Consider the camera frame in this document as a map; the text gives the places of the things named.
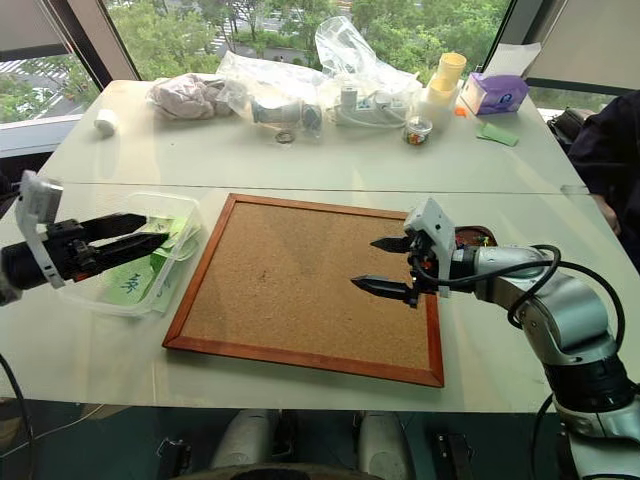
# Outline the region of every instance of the floor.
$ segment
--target floor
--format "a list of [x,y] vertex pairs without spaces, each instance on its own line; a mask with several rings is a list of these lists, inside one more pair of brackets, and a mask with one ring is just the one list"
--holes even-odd
[[[29,402],[36,435],[81,416],[82,405]],[[0,418],[14,415],[16,405],[0,407]],[[189,471],[205,468],[226,425],[236,411],[219,409],[131,407],[104,419],[87,419],[37,443],[38,480],[142,480],[166,479],[162,459],[156,454],[162,440],[181,439],[191,445]],[[297,461],[356,467],[353,436],[354,412],[297,411]],[[436,433],[462,433],[474,454],[473,478],[489,480],[528,478],[528,441],[533,423],[525,414],[434,414],[399,415],[412,450],[418,479],[440,479],[434,470],[430,444]],[[548,415],[543,422],[538,448],[539,478],[557,478],[553,465],[555,432],[559,422]],[[24,441],[19,435],[7,451]],[[2,460],[2,479],[25,478],[28,464],[24,448]]]

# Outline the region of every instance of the cork board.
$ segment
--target cork board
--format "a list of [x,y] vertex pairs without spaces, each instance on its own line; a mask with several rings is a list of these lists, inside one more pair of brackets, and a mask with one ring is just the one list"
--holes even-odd
[[350,281],[410,282],[402,256],[369,246],[405,217],[229,195],[163,345],[442,387],[437,298],[411,309]]

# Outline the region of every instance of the wooden frame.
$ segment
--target wooden frame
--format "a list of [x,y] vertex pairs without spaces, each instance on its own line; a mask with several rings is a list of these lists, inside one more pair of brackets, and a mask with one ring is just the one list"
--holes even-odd
[[426,296],[427,349],[429,365],[428,368],[425,369],[408,368],[347,358],[335,358],[313,353],[302,353],[270,347],[241,345],[237,343],[183,336],[182,330],[189,317],[191,307],[204,280],[216,247],[222,238],[233,208],[237,203],[254,203],[397,220],[404,220],[407,215],[406,212],[373,210],[250,195],[229,194],[215,229],[213,230],[209,242],[204,250],[200,263],[198,264],[193,278],[185,292],[173,322],[167,331],[163,342],[164,347],[228,357],[247,358],[252,360],[319,368],[323,370],[352,373],[390,380],[400,380],[403,382],[428,385],[432,387],[444,386],[442,349],[440,344],[440,324],[438,319],[438,300],[434,295]]

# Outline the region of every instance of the white paper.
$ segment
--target white paper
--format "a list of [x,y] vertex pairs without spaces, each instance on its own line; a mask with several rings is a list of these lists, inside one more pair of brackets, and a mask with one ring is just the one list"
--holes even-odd
[[484,71],[484,77],[494,75],[522,76],[527,67],[536,59],[541,48],[540,43],[530,45],[499,43]]

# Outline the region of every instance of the cork surface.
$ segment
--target cork surface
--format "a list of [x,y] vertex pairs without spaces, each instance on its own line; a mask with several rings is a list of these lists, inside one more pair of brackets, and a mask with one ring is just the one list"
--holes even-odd
[[424,300],[411,309],[350,282],[410,282],[402,255],[369,246],[402,234],[402,220],[236,203],[181,335],[427,369]]

